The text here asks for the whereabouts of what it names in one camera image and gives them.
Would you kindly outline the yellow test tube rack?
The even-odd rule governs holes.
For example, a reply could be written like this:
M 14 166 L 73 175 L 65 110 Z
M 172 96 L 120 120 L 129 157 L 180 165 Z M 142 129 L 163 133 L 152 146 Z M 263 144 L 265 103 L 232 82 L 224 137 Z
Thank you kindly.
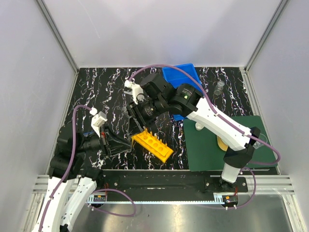
M 140 144 L 163 163 L 165 163 L 174 152 L 167 146 L 166 143 L 162 142 L 161 139 L 159 139 L 156 135 L 152 134 L 152 132 L 148 131 L 147 129 L 139 134 L 133 135 L 132 141 Z

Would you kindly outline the blue plastic compartment bin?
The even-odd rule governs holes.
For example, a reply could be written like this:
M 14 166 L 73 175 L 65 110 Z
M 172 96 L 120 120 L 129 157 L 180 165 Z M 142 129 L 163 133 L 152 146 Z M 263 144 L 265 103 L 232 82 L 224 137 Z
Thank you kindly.
M 177 68 L 183 70 L 190 75 L 197 83 L 201 85 L 200 78 L 196 72 L 196 69 L 192 63 L 177 65 Z M 199 87 L 192 81 L 191 78 L 187 77 L 184 73 L 175 70 L 173 68 L 164 67 L 162 69 L 164 79 L 170 83 L 174 88 L 179 87 L 181 84 L 190 84 L 200 91 Z

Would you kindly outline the clear round flask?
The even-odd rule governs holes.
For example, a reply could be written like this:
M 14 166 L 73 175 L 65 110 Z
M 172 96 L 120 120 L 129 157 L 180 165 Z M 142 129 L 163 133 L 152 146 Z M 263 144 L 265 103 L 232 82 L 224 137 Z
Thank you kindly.
M 123 114 L 127 114 L 126 106 L 117 106 L 117 109 L 120 110 Z

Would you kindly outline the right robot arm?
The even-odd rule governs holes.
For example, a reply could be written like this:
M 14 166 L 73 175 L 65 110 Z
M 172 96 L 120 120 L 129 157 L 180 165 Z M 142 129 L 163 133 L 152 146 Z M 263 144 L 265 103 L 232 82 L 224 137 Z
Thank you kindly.
M 132 90 L 133 96 L 133 101 L 126 107 L 129 135 L 136 135 L 151 127 L 157 117 L 165 112 L 199 123 L 228 146 L 219 179 L 220 188 L 228 192 L 236 187 L 240 170 L 253 157 L 254 139 L 260 133 L 258 128 L 237 123 L 208 102 L 201 90 L 193 85 L 185 83 L 174 88 L 158 73 L 146 76 L 139 85 L 126 80 L 125 87 Z

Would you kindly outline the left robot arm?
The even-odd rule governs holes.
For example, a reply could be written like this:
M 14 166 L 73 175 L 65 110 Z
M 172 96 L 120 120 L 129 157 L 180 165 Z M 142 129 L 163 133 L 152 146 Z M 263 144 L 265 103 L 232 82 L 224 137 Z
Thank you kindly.
M 104 187 L 103 171 L 83 166 L 85 154 L 101 150 L 103 155 L 112 156 L 130 149 L 131 142 L 107 126 L 101 135 L 92 132 L 87 136 L 74 134 L 71 124 L 61 127 L 50 161 L 46 197 L 33 231 L 72 231 L 89 196 Z

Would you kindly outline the white round cap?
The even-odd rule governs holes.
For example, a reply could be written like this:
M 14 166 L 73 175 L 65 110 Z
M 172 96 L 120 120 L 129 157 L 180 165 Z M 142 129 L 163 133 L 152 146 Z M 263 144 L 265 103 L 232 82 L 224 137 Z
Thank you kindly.
M 202 125 L 202 124 L 200 124 L 200 123 L 195 123 L 195 129 L 197 130 L 197 131 L 201 131 L 202 129 L 204 128 L 204 126 Z

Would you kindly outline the green mat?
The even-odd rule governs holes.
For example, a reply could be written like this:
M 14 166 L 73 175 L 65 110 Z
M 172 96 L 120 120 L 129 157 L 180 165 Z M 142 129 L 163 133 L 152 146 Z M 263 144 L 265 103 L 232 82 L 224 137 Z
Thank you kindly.
M 217 143 L 217 137 L 207 128 L 196 130 L 195 122 L 189 119 L 183 121 L 185 144 L 190 171 L 217 171 L 224 167 L 225 152 Z M 271 163 L 276 160 L 273 151 L 266 146 L 255 150 L 252 162 L 246 166 L 249 168 L 265 168 L 256 162 Z

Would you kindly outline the small clear vial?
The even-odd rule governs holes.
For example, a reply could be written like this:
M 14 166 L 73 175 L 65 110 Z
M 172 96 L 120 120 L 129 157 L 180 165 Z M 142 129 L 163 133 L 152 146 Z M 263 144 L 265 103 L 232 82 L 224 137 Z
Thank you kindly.
M 222 91 L 224 89 L 225 83 L 223 81 L 218 81 L 217 85 L 215 86 L 214 95 L 220 96 L 222 94 Z

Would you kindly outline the clear glass beaker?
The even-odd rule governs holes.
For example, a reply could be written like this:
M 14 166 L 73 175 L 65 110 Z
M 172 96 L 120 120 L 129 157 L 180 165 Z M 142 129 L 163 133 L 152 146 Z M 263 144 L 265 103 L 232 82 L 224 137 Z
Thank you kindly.
M 267 139 L 267 137 L 264 135 L 264 134 L 260 134 L 259 135 L 259 140 L 261 140 L 261 141 L 263 141 L 264 143 L 268 143 L 268 139 Z M 262 143 L 262 142 L 260 142 L 260 141 L 255 141 L 255 143 L 253 144 L 253 147 L 255 148 L 255 149 L 259 149 L 259 148 L 261 148 L 262 146 L 264 146 L 264 143 Z

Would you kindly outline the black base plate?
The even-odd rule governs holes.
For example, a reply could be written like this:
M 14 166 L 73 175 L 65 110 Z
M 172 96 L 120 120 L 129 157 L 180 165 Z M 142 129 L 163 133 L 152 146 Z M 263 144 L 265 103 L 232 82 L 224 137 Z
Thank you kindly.
M 192 172 L 190 170 L 104 170 L 102 187 L 118 190 L 190 189 L 202 192 L 247 193 L 245 177 L 239 176 L 230 184 L 221 179 L 218 171 Z

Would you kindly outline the aluminium frame rail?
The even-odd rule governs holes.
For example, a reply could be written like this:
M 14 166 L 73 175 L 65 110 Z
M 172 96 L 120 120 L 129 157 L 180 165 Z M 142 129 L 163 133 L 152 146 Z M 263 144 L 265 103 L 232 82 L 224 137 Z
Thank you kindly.
M 61 36 L 60 31 L 59 31 L 58 27 L 56 26 L 56 23 L 55 23 L 52 15 L 50 13 L 50 11 L 48 10 L 45 2 L 43 0 L 35 0 L 34 2 L 39 7 L 40 12 L 42 13 L 48 27 L 50 28 L 53 36 L 55 37 L 60 49 L 62 50 L 64 56 L 66 57 L 66 60 L 68 61 L 73 72 L 78 73 L 79 68 L 78 68 L 72 54 L 70 53 L 63 37 Z

